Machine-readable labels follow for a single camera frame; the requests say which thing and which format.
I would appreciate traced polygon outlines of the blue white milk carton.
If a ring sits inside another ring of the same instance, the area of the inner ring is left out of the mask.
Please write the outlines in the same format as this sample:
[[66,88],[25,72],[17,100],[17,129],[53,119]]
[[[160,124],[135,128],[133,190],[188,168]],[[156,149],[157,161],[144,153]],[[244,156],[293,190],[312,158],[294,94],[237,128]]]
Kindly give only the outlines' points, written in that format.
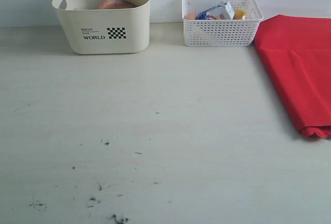
[[200,12],[196,20],[232,20],[235,11],[229,1],[220,2],[202,12]]

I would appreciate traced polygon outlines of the round wooden plate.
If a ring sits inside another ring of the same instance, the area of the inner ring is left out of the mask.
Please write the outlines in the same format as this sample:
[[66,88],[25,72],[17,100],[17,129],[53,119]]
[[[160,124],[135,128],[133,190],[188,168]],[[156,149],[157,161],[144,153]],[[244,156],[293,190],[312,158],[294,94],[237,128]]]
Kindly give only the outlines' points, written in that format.
[[135,8],[136,5],[127,0],[104,0],[97,9],[127,9]]

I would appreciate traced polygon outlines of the brown egg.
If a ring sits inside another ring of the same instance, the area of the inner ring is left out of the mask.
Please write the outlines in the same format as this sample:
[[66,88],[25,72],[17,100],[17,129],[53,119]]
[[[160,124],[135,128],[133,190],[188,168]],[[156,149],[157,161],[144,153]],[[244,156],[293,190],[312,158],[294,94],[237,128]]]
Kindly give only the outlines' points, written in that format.
[[189,13],[185,15],[186,20],[195,20],[197,18],[197,15],[195,13]]

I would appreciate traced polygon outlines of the white perforated plastic basket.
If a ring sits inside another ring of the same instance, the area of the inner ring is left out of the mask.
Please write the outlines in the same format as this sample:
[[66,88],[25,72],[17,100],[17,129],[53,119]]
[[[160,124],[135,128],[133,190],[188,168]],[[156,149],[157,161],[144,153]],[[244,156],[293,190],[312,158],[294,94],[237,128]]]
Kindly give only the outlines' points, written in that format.
[[[245,12],[245,20],[188,20],[186,15],[200,12],[221,2]],[[182,0],[184,43],[189,47],[238,47],[253,42],[262,12],[256,0]]]

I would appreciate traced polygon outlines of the red scalloped tablecloth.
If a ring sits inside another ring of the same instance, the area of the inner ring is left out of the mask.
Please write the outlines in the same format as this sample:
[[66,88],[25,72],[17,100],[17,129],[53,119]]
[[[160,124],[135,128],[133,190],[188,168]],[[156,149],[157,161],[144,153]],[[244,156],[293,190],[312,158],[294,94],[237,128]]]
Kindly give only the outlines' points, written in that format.
[[295,129],[330,137],[330,19],[277,15],[262,21],[254,46]]

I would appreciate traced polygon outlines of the yellow lemon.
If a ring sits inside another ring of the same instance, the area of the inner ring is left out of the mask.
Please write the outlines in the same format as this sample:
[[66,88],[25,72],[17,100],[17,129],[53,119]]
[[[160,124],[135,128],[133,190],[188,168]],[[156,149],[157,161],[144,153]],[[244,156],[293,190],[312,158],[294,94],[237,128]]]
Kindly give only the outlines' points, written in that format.
[[241,9],[234,10],[234,20],[247,20],[247,13]]

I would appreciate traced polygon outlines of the cream plastic bin WORLD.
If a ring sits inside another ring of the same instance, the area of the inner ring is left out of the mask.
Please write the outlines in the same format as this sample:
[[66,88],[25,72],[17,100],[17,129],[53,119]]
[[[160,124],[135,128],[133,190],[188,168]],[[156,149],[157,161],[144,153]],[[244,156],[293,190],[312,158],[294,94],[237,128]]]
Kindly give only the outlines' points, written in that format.
[[104,0],[53,0],[72,50],[79,54],[137,53],[149,45],[150,0],[127,9],[97,9]]

